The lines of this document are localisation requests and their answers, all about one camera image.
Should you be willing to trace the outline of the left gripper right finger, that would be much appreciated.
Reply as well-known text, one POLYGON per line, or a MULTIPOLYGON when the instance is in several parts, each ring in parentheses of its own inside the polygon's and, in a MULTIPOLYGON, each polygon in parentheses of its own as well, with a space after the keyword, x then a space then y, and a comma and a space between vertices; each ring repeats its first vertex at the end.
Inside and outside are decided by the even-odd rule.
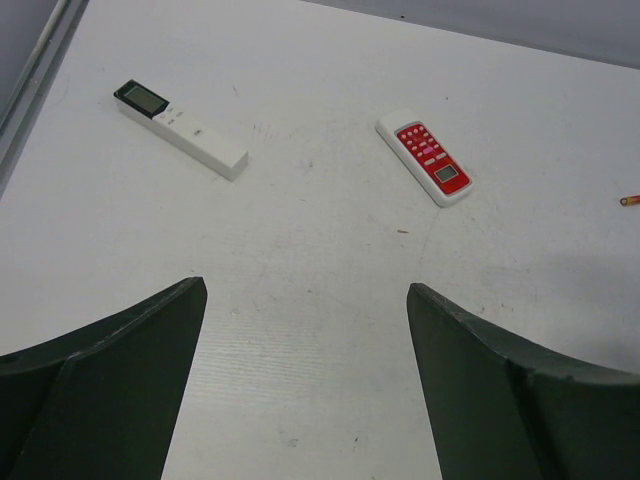
POLYGON ((412 284, 407 314, 445 479, 635 479, 639 378, 531 342, 412 284))

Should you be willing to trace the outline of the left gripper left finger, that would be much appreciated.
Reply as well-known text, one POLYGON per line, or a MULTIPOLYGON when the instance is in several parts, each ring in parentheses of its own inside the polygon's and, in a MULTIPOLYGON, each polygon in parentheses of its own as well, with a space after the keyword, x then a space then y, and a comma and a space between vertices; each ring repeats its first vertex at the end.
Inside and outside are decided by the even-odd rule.
POLYGON ((2 356, 2 478, 161 478, 206 303, 185 278, 2 356))

